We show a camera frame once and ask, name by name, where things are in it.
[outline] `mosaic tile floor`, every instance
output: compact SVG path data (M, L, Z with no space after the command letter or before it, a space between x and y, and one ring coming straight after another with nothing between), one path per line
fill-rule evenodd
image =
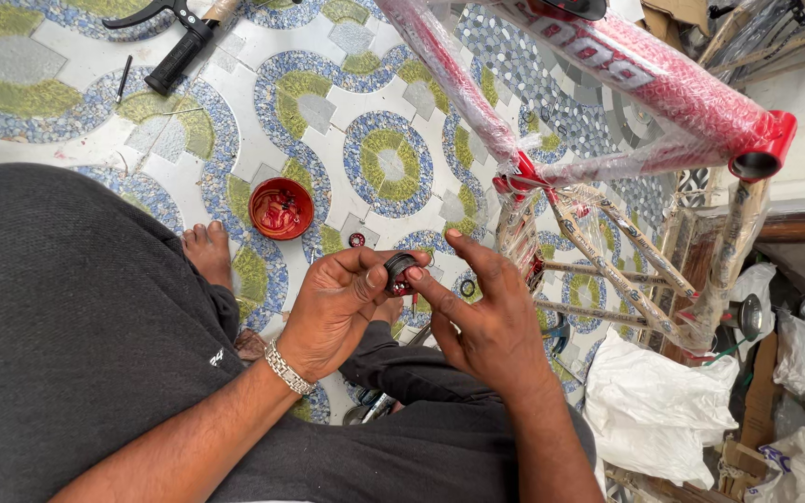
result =
M184 29L169 13L125 30L108 31L100 23L146 4L0 0L0 162L73 169L176 232L221 219L232 238L242 324L267 340L281 333L309 263L347 246L355 232L376 248L430 251L430 269L447 286L473 278L442 232L454 226L493 243L500 208L491 188L496 162L371 0L245 2L169 97L156 95L142 79ZM208 5L197 0L189 6L202 14ZM542 135L534 159L551 163L630 150L659 134L642 109L483 7L466 8L454 36L499 114L521 134ZM118 106L128 54L134 60ZM300 182L316 205L312 226L290 242L263 238L247 218L252 187L277 176ZM658 238L665 199L660 179L600 187ZM546 256L584 259L546 209L544 201L536 208ZM590 216L584 225L621 269L648 270L606 218ZM542 294L632 310L610 292L605 280L548 273ZM479 292L470 300L477 298ZM547 325L551 314L537 315ZM414 312L407 306L394 331L409 340L429 319L427 303ZM577 317L571 323L573 341L549 360L569 401L581 406L579 381L608 324ZM336 373L320 384L294 413L339 424L360 394Z

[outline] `cardboard-wrapped bicycle frame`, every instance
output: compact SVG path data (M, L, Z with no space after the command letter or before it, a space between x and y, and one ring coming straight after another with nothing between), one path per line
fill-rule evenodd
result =
M796 119L786 112L766 111L614 13L592 21L545 0L484 0L479 3L650 110L665 130L654 143L630 152L537 166L524 154L526 148L519 144L508 123L486 101L424 0L375 2L499 163L493 182L505 203L496 232L498 252L520 267L531 291L545 269L602 276L632 303L638 315L564 303L537 304L562 313L648 327L691 353L708 351L727 306L728 292L765 218L768 178L785 162L797 129ZM732 192L707 285L700 294L610 200L585 185L723 164L739 182ZM531 210L535 190L543 191L562 233L594 269L543 260ZM620 271L606 260L577 225L577 216L592 209L606 213L658 274ZM635 284L666 285L692 300L691 307L678 313L687 324L673 323Z

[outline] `dark gray sweatpants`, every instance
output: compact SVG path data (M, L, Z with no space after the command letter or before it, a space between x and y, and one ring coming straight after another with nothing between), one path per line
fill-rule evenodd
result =
M160 223L73 172L0 165L0 503L46 500L230 382L237 326ZM211 499L517 500L504 406L439 351L374 322L341 371L406 407L350 427L285 415Z

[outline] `hand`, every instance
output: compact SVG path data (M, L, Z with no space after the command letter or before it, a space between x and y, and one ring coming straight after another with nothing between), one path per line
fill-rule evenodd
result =
M518 269L508 258L456 229L446 233L446 241L471 265L482 299L465 303L428 271L409 268L405 272L409 284L433 309L430 328L446 360L505 400L548 389L549 380L557 378L546 360L536 308Z
M375 308L387 299L384 262L398 252L349 248L309 267L277 343L278 352L302 378L322 379L356 349ZM408 253L422 266L430 263L423 251Z

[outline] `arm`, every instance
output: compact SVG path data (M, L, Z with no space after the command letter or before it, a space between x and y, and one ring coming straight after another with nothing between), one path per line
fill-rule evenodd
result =
M434 308L431 329L446 360L505 402L517 445L520 501L604 501L546 360L533 300L511 262L455 229L446 241L467 260L483 299L465 303L430 274L409 283Z
M386 300L383 264L394 253L353 248L309 268L277 343L305 380L335 371L359 344L375 308ZM422 251L411 253L421 265L430 261ZM216 393L106 457L51 501L204 501L298 398L264 359L257 360Z
M260 359L80 475L61 501L204 501L299 394Z

